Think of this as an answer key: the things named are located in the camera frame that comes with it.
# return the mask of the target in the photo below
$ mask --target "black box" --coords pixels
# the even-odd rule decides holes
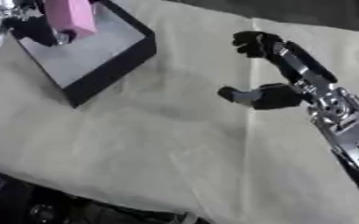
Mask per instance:
[[[110,0],[95,3],[97,33],[68,45],[19,44],[78,107],[156,54],[155,34]]]

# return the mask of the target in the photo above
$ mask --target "wrinkled fabric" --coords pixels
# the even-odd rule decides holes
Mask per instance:
[[[279,24],[159,0],[116,0],[158,54],[78,109],[11,38],[0,49],[0,172],[219,223],[359,223],[359,191],[304,108],[256,112],[216,91],[283,81],[232,33],[291,39],[359,94],[359,32]]]

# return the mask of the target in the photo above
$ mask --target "pink block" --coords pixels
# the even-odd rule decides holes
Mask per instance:
[[[46,0],[45,12],[49,25],[56,31],[73,30],[77,38],[96,32],[88,0]]]

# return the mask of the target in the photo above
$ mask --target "robotic hand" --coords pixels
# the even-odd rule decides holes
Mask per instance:
[[[288,83],[267,84],[249,92],[223,87],[218,95],[254,109],[297,107],[306,102],[311,123],[359,187],[359,98],[336,87],[337,79],[325,67],[301,47],[277,35],[239,32],[234,35],[233,45],[249,58],[270,61]]]

